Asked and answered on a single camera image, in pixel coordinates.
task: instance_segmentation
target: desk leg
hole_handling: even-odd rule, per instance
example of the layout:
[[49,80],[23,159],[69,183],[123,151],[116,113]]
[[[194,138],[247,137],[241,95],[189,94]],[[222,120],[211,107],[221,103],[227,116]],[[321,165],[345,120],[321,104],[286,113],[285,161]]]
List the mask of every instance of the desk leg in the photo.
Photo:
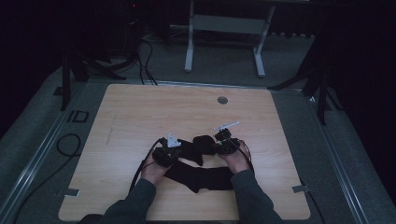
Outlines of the desk leg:
[[184,71],[190,72],[192,70],[192,57],[194,53],[194,43],[192,41],[194,35],[194,1],[190,1],[190,25],[189,25],[189,45],[187,46],[186,63]]
[[265,37],[267,37],[274,11],[275,7],[270,7],[268,10],[267,19],[264,26],[262,27],[260,43],[257,47],[253,48],[254,60],[256,61],[257,74],[259,77],[265,77],[264,65],[262,64],[262,47],[264,45]]

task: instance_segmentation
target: light wood surface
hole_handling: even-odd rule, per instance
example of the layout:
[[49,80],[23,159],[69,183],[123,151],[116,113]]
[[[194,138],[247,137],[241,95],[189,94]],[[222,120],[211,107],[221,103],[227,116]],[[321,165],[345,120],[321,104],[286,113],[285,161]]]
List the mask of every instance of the light wood surface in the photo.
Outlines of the light wood surface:
[[[218,97],[228,104],[218,103]],[[128,194],[134,173],[152,144],[171,133],[192,142],[214,135],[213,128],[239,120],[229,128],[250,148],[256,178],[283,219],[307,219],[309,208],[289,146],[267,90],[236,88],[110,85],[92,125],[70,183],[77,197],[66,196],[61,220],[103,214]],[[217,156],[204,156],[203,167],[226,166]],[[164,178],[157,188],[148,220],[237,220],[232,190],[201,189],[197,194]]]

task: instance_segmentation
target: dark sleeve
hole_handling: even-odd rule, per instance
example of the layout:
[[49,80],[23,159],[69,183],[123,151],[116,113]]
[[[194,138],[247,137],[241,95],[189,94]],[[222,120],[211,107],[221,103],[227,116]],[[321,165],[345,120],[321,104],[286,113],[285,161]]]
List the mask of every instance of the dark sleeve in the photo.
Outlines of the dark sleeve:
[[231,178],[231,182],[241,223],[283,223],[251,170],[239,172]]
[[98,224],[145,223],[155,194],[156,188],[151,182],[139,179],[125,200],[111,205]]

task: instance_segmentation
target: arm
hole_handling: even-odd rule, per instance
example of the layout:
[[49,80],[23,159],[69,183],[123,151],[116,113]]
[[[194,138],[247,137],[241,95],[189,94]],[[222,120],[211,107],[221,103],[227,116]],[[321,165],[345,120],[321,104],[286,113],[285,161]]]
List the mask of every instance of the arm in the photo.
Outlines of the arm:
[[[249,157],[250,153],[243,141],[241,141],[240,149]],[[274,210],[273,202],[257,183],[242,153],[237,150],[234,154],[219,156],[227,162],[234,173],[231,182],[241,223],[283,223]]]
[[146,222],[149,207],[156,194],[155,186],[160,183],[169,168],[158,165],[151,155],[148,156],[143,167],[139,181],[125,200],[120,200],[111,205],[98,224]]

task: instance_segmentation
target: black device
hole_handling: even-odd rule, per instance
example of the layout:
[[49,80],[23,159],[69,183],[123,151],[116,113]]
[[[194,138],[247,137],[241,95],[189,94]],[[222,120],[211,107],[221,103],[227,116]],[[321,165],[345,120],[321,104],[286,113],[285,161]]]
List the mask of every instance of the black device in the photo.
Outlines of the black device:
[[239,148],[240,143],[237,138],[231,138],[231,133],[228,129],[222,129],[215,134],[218,141],[211,146],[212,150],[220,155],[233,154]]
[[168,147],[165,138],[160,140],[162,147],[156,147],[152,153],[152,158],[157,164],[163,167],[169,167],[178,160],[178,154],[180,153],[180,147]]

